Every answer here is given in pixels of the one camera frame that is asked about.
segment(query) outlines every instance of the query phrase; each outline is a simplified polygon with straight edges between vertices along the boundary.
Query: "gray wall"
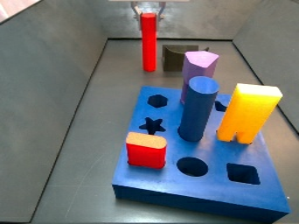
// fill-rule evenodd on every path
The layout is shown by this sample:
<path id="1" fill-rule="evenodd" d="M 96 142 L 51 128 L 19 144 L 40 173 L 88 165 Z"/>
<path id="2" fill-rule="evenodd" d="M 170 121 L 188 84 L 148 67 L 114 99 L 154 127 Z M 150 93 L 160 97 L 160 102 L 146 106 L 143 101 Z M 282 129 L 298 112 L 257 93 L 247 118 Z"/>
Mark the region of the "gray wall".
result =
<path id="1" fill-rule="evenodd" d="M 266 0 L 234 43 L 265 85 L 283 92 L 279 107 L 299 132 L 299 1 Z"/>
<path id="2" fill-rule="evenodd" d="M 191 0 L 167 3 L 159 38 L 234 39 L 262 0 Z M 130 3 L 100 1 L 98 9 L 110 38 L 140 38 Z M 158 3 L 140 3 L 143 12 L 159 11 Z"/>
<path id="3" fill-rule="evenodd" d="M 42 1 L 0 25 L 0 221 L 32 218 L 107 42 L 95 5 Z"/>

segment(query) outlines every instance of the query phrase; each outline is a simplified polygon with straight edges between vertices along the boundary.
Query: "red tall block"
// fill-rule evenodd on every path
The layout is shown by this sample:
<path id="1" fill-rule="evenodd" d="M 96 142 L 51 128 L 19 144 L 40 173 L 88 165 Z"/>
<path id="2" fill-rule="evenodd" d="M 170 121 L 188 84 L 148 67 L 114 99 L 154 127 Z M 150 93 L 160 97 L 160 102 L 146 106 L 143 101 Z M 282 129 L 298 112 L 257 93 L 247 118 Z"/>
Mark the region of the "red tall block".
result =
<path id="1" fill-rule="evenodd" d="M 142 14 L 143 64 L 144 70 L 156 69 L 156 20 L 154 13 Z"/>

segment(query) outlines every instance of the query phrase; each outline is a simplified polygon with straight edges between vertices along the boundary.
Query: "yellow arch block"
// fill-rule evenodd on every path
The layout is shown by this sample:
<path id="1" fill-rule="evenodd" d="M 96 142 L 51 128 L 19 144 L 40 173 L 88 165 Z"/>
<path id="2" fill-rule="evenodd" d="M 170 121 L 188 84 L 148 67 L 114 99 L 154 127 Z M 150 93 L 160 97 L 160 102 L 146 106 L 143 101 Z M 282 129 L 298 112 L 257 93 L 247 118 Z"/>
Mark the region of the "yellow arch block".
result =
<path id="1" fill-rule="evenodd" d="M 218 130 L 218 139 L 251 144 L 283 94 L 278 87 L 238 84 Z"/>

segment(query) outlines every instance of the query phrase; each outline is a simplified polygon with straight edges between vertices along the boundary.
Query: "blue board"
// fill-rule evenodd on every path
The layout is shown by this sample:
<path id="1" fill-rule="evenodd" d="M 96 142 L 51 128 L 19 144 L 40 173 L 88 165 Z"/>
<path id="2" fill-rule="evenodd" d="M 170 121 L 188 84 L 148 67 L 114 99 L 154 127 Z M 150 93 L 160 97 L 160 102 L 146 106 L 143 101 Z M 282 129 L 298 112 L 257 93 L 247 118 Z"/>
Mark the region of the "blue board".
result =
<path id="1" fill-rule="evenodd" d="M 202 140 L 184 141 L 180 96 L 179 89 L 142 88 L 128 131 L 147 134 L 146 119 L 163 119 L 159 127 L 148 127 L 167 140 L 166 166 L 128 165 L 124 143 L 112 180 L 116 197 L 253 221 L 279 220 L 290 207 L 262 133 L 250 145 L 219 141 L 224 112 L 214 106 Z M 228 105 L 230 95 L 219 94 L 216 102 Z"/>

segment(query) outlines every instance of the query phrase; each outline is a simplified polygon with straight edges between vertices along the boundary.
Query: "purple prism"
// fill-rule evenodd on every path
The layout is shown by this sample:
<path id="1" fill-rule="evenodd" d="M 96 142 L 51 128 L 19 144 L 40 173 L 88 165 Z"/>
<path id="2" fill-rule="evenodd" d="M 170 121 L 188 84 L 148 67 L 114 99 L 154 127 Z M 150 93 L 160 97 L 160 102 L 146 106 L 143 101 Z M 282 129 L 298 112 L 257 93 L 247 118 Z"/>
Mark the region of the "purple prism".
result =
<path id="1" fill-rule="evenodd" d="M 182 76 L 182 103 L 184 103 L 186 90 L 188 89 L 190 79 L 195 76 L 207 76 L 212 78 L 219 55 L 212 52 L 187 52 L 184 54 Z"/>

